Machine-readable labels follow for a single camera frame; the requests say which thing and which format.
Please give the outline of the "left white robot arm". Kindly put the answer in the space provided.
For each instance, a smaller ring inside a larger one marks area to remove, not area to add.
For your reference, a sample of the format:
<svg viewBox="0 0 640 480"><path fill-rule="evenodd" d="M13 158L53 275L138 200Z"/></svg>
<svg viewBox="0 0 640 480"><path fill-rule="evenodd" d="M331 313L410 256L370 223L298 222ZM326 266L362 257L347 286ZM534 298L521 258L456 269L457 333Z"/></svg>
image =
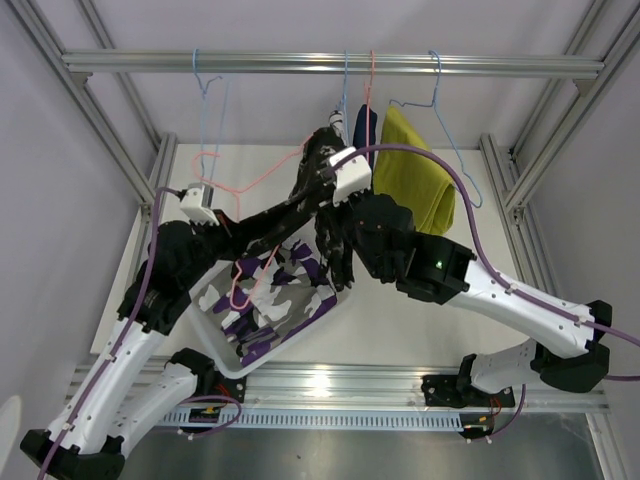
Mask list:
<svg viewBox="0 0 640 480"><path fill-rule="evenodd" d="M219 388L210 357L190 348L174 353L159 377L125 398L150 357L191 304L197 282L247 246L240 224L217 212L216 224L152 224L148 258L126 291L112 333L81 386L45 428L31 429L21 451L41 479L116 479L137 443L176 406L237 405Z"/></svg>

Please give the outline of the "olive yellow trousers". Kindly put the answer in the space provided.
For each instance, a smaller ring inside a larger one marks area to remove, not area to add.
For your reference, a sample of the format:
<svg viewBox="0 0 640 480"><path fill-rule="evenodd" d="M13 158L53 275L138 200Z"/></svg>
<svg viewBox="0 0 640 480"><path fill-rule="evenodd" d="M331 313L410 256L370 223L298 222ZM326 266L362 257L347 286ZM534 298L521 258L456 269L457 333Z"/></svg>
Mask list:
<svg viewBox="0 0 640 480"><path fill-rule="evenodd" d="M442 236L453 225L454 182L428 158L408 151L380 151L373 171L373 189L410 209L421 233Z"/></svg>

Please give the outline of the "black white patterned trousers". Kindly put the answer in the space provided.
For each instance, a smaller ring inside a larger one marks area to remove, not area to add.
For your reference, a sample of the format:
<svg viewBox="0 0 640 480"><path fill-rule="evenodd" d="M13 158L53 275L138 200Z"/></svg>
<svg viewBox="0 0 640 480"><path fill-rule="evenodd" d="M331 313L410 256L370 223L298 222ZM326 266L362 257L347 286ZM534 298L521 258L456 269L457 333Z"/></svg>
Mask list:
<svg viewBox="0 0 640 480"><path fill-rule="evenodd" d="M296 209L296 213L287 216L293 221L293 225L287 223L288 228L281 242L289 239L309 221L313 221L316 247L321 255L320 273L330 276L337 291L350 288L354 282L353 249L347 245L340 231L342 209L331 204L320 207L319 204L330 200L334 190L329 169L322 166L323 160L344 148L345 144L331 127L316 130L305 143L296 181L287 198L301 196L304 203Z"/></svg>

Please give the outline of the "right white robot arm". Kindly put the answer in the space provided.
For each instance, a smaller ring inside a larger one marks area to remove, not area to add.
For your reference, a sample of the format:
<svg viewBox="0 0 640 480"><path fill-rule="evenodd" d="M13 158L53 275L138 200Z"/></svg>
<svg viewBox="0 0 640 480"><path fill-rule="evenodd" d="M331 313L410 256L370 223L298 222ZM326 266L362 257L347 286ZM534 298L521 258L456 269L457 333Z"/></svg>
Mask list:
<svg viewBox="0 0 640 480"><path fill-rule="evenodd" d="M373 278L411 299L475 312L527 337L493 354L465 356L456 375L425 376L427 404L487 406L507 388L537 380L587 393L608 375L610 351L598 329L611 324L609 304L573 304L491 274L470 249L417 232L410 210L388 195L349 201L343 230Z"/></svg>

